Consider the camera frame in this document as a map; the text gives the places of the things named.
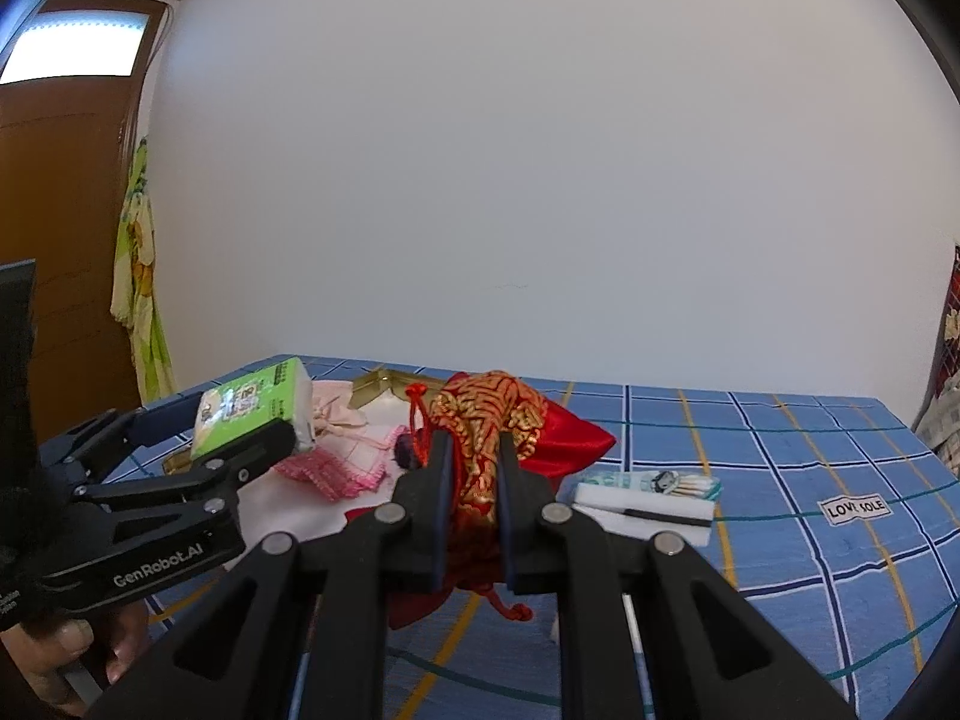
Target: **metal screw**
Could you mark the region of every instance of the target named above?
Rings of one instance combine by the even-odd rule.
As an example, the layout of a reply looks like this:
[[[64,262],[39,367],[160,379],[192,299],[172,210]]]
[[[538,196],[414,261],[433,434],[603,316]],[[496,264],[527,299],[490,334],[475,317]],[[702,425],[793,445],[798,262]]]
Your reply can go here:
[[[227,506],[227,501],[223,498],[210,498],[203,504],[203,510],[207,514],[219,514],[224,510],[224,506]]]
[[[403,517],[406,517],[406,515],[407,509],[392,501],[376,507],[376,511],[373,513],[377,521],[382,522],[384,525],[395,525],[397,522],[400,522]]]
[[[541,517],[551,525],[563,525],[570,517],[573,517],[573,509],[570,509],[567,504],[554,501],[541,509]]]
[[[266,536],[260,543],[263,551],[268,555],[282,555],[284,552],[289,551],[293,545],[294,538],[289,533],[283,533],[282,531],[270,533],[270,535]]]
[[[683,549],[685,542],[673,531],[660,531],[654,536],[654,546],[664,555],[676,555]]]

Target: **brown wooden door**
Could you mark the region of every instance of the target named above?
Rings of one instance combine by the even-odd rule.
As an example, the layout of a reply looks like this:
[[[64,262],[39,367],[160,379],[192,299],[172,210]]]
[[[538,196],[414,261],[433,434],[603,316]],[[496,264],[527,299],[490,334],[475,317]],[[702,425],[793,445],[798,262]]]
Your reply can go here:
[[[41,441],[140,402],[127,332],[109,305],[131,132],[162,7],[51,0],[45,9],[149,11],[133,74],[0,85],[0,262],[37,260],[30,396]]]

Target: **red and gold fabric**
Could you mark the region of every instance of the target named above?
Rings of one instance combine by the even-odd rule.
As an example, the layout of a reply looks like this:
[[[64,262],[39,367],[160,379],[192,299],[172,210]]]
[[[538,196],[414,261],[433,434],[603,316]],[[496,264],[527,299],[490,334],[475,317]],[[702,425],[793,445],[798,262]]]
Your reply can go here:
[[[503,580],[496,524],[500,433],[512,433],[520,467],[545,476],[555,489],[566,475],[602,458],[616,440],[502,370],[451,376],[429,408],[425,393],[421,384],[407,388],[414,450],[421,464],[429,458],[434,431],[447,430],[454,437],[448,574],[443,590],[433,595],[392,596],[390,626],[401,628],[428,615],[455,587],[487,597],[507,618],[529,620],[529,608],[504,607],[493,589],[493,583]],[[417,411],[424,415],[422,428],[414,426]]]

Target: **blue plaid bedsheet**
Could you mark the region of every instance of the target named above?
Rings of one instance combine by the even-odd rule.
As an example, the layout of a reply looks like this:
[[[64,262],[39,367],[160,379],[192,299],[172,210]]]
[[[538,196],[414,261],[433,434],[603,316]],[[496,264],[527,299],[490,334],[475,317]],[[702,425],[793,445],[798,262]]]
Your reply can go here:
[[[284,357],[254,362],[221,380]],[[315,379],[353,379],[378,365],[438,378],[453,372],[303,359]],[[880,401],[525,381],[566,399],[574,413],[617,437],[603,463],[699,469],[719,477],[723,493],[703,554],[860,717],[885,717],[957,603],[960,485]],[[189,437],[186,432],[138,450],[112,478],[162,474],[160,460]],[[891,514],[832,525],[818,506],[838,495],[869,494],[880,495]],[[218,574],[149,599],[154,635]],[[510,603],[510,594],[503,595]],[[549,637],[556,601],[524,600],[535,619],[512,623],[458,591],[434,615],[391,632],[384,716],[559,718],[559,651]],[[638,667],[643,676],[642,659]]]

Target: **green towel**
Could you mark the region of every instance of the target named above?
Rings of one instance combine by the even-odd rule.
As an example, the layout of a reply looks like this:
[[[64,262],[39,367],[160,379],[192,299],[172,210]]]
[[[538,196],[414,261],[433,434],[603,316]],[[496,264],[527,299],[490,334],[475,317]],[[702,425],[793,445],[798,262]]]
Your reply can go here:
[[[143,138],[133,154],[120,213],[110,313],[130,333],[136,384],[144,403],[176,391],[154,297],[154,257],[154,214],[147,195],[147,139]]]

